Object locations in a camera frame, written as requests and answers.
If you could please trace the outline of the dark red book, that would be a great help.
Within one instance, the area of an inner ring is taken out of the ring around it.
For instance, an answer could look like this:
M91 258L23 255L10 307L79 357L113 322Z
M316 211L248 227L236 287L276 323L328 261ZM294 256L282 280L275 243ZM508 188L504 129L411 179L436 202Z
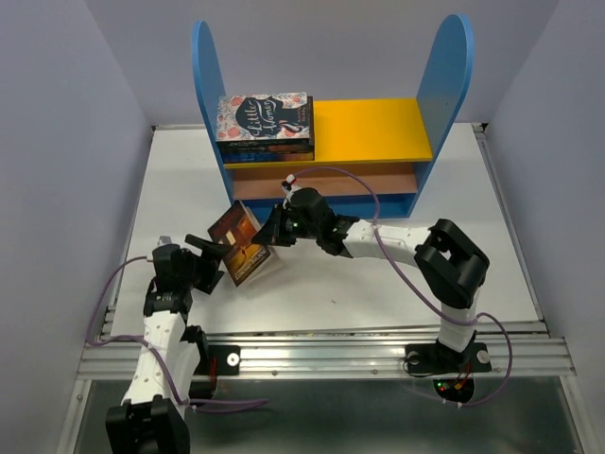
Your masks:
M283 265L272 247L251 242L260 228L251 210L242 201L235 201L207 230L213 242L230 247L223 263L237 287L274 273Z

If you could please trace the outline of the Three Days to See book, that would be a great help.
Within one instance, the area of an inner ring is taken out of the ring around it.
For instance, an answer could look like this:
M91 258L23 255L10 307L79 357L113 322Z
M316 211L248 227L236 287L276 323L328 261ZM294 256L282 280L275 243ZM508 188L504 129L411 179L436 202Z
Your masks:
M236 153L222 153L221 159L223 162L227 160L236 161L248 161L248 160L302 160L303 156L308 160L315 160L315 153L313 151L306 152L265 152L265 151L250 151L250 152L236 152Z

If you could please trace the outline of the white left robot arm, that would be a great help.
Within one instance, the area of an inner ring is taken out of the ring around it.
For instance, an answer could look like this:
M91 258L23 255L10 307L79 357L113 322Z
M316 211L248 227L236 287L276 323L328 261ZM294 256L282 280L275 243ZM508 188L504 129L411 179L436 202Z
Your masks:
M154 274L143 305L141 346L130 386L108 409L105 427L114 453L187 453L184 414L194 373L210 361L206 334L188 322L193 291L210 294L223 276L230 248L188 235L185 244L161 241L147 257Z

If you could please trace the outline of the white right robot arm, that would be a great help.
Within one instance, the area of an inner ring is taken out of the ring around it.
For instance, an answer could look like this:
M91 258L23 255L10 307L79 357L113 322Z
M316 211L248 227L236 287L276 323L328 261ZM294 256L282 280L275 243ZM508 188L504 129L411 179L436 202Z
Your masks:
M426 228L380 225L335 213L314 188L294 183L283 187L285 199L273 206L252 243L290 247L299 239L310 239L332 256L385 259L418 269L441 304L428 303L441 318L436 361L456 369L468 359L477 293L490 260L456 223L440 218Z

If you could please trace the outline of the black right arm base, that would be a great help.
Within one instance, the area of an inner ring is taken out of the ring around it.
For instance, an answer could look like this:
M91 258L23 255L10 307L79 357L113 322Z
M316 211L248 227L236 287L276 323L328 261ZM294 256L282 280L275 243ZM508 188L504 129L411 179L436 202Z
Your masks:
M446 403L469 404L475 393L473 374L493 370L487 345L476 340L472 332L470 343L456 352L435 340L432 343L412 343L405 348L404 370L415 378L433 378L433 388Z

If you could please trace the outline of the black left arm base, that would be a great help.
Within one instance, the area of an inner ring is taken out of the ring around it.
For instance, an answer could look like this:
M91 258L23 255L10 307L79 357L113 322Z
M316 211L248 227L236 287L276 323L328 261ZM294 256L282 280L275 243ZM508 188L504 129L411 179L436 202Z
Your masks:
M222 377L238 376L241 361L239 345L209 343L200 326L188 326L181 336L181 344L194 346L199 354L189 387L191 400L211 399Z

